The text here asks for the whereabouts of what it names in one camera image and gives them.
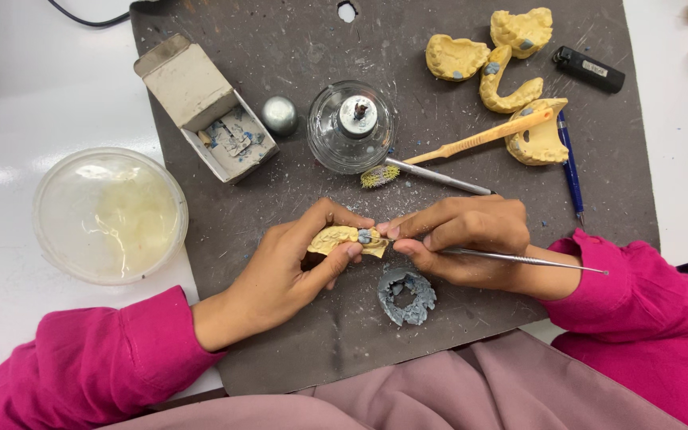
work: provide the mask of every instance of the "plastic container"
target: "plastic container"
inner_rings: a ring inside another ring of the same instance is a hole
[[[182,247],[187,220],[177,181],[128,149],[65,157],[33,197],[33,231],[44,258],[97,285],[129,284],[160,269]]]
[[[349,108],[354,108],[355,102],[365,102],[370,108],[365,118],[356,124],[342,123],[351,122]],[[365,132],[357,132],[360,125]],[[376,89],[356,80],[324,88],[312,102],[307,117],[307,140],[315,158],[343,174],[362,173],[383,161],[395,145],[396,130],[391,103]]]

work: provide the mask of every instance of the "cardboard box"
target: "cardboard box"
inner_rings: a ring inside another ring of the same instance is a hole
[[[185,36],[175,34],[140,57],[135,62],[135,73],[222,182],[237,183],[278,152],[272,136],[251,108],[219,73],[201,46]],[[230,151],[231,154],[226,145],[201,141],[198,132],[207,130],[226,115],[232,118],[231,112],[239,112],[240,108],[248,116],[236,113],[235,118],[245,122],[246,129],[260,130],[247,134],[252,138],[250,145],[239,153]]]

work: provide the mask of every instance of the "white table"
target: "white table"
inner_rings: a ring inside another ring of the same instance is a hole
[[[127,9],[125,0],[62,4],[94,21]],[[687,5],[685,0],[625,2],[662,251],[675,265],[688,262]],[[190,302],[197,301],[184,249],[154,276],[106,288],[50,266],[31,231],[33,191],[62,157],[104,145],[162,162],[145,85],[132,70],[138,57],[133,42],[128,22],[92,30],[46,0],[0,0],[0,363],[13,347],[33,338],[50,311],[118,308],[177,284]],[[218,374],[210,371],[188,393],[220,386]]]

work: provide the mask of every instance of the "blue pen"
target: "blue pen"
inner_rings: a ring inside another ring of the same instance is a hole
[[[575,156],[573,155],[573,146],[569,142],[569,133],[567,132],[567,124],[564,122],[564,111],[560,111],[557,115],[557,130],[559,132],[559,140],[562,145],[567,146],[569,157],[567,161],[562,163],[564,166],[564,173],[567,176],[567,186],[569,186],[569,196],[573,199],[573,206],[575,207],[575,215],[580,220],[580,226],[584,227],[582,197],[580,196],[580,182],[578,181],[578,169],[575,165]]]

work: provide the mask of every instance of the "pink sleeve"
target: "pink sleeve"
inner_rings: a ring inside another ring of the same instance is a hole
[[[586,267],[609,270],[609,276],[584,271],[568,297],[541,301],[551,321],[605,342],[688,337],[688,275],[668,265],[645,242],[619,248],[576,230],[549,248],[582,257]]]
[[[198,344],[179,286],[120,310],[46,315],[0,365],[0,428],[96,428],[185,389],[224,353]]]

